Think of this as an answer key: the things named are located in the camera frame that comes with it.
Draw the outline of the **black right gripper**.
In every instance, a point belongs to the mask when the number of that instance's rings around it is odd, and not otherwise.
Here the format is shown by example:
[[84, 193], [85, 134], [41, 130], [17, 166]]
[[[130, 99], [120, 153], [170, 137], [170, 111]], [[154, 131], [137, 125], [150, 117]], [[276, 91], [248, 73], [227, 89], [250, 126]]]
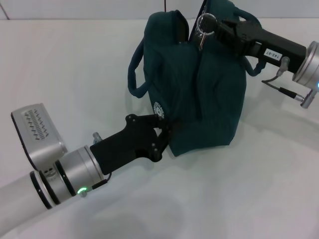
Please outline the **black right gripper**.
[[199, 32], [216, 34], [219, 42], [242, 56], [248, 74], [260, 74], [267, 63], [279, 67], [283, 57], [290, 60], [288, 71], [296, 73], [306, 58], [305, 46], [268, 32], [252, 21], [218, 20], [204, 13], [199, 17]]

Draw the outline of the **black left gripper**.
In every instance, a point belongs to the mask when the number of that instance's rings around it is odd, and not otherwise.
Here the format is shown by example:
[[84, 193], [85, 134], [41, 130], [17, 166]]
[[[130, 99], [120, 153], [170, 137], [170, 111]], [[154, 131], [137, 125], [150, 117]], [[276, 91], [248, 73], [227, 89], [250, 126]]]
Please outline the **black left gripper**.
[[169, 123], [159, 115], [130, 114], [125, 120], [123, 130], [90, 146], [104, 175], [137, 158], [160, 161], [171, 137], [182, 125], [180, 121]]

